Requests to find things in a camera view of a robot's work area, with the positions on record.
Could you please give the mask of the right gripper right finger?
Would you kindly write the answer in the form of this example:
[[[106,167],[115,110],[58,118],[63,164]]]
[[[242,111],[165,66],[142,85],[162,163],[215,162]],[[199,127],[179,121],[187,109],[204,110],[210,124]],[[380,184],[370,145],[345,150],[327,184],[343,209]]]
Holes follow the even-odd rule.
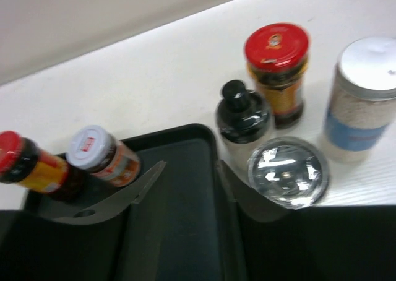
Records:
[[[270,223],[293,213],[293,210],[281,207],[246,185],[224,160],[221,160],[221,165],[238,205],[248,217],[256,222]]]

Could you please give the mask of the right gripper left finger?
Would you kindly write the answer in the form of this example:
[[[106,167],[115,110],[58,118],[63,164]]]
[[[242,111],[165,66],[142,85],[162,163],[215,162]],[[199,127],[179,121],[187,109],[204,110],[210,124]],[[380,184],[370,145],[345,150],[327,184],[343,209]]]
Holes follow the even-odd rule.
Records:
[[[106,199],[78,211],[73,216],[51,218],[51,223],[63,225],[96,225],[107,222],[127,210],[131,205],[147,202],[153,209],[163,211],[167,193],[164,190],[165,180],[161,177],[166,161],[157,162],[135,183],[128,185]]]

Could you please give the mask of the white lid sauce jar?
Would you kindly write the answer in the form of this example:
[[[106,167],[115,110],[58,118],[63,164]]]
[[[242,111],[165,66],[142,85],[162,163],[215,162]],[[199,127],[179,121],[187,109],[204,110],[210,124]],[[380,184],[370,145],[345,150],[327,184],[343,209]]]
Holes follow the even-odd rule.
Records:
[[[72,137],[66,160],[117,188],[132,183],[141,169],[138,155],[99,125],[86,126]]]

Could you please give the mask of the red lid sauce jar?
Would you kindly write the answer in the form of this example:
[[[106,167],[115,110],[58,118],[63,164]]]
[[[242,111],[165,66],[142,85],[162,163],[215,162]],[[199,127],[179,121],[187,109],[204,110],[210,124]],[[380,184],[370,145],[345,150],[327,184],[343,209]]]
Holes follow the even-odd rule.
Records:
[[[17,184],[57,201],[78,196],[86,177],[65,159],[14,131],[1,132],[1,182]]]

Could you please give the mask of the red lid chili jar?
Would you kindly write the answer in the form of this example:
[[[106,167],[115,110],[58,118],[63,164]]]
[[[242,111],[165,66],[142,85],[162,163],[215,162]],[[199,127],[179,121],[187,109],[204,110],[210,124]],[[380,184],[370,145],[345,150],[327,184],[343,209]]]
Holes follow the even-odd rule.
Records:
[[[295,24],[257,29],[244,44],[247,70],[256,90],[269,102],[275,127],[294,126],[304,111],[303,81],[309,61],[309,36]]]

